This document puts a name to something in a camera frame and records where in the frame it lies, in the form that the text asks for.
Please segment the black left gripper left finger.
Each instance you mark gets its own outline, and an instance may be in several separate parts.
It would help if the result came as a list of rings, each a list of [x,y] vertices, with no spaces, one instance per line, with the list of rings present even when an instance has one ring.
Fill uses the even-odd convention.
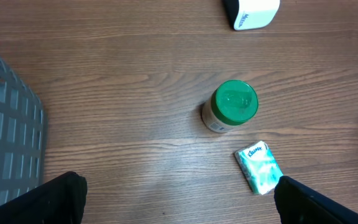
[[[81,224],[87,181],[66,172],[0,206],[0,224]]]

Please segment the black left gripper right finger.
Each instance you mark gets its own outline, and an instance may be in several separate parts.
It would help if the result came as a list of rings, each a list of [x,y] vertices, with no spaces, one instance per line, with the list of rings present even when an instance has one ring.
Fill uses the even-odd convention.
[[[358,224],[358,213],[288,176],[274,190],[282,224]]]

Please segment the teal tissue pack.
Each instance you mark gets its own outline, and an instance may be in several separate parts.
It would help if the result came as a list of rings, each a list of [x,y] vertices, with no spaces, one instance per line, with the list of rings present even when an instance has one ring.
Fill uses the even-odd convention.
[[[283,176],[269,146],[263,141],[236,151],[234,156],[256,195],[269,193]]]

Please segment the green lid white jar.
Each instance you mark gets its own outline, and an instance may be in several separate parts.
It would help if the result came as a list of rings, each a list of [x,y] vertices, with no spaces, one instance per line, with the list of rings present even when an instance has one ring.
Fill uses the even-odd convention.
[[[208,129],[227,133],[252,119],[258,108],[258,96],[248,83],[228,80],[205,102],[201,117]]]

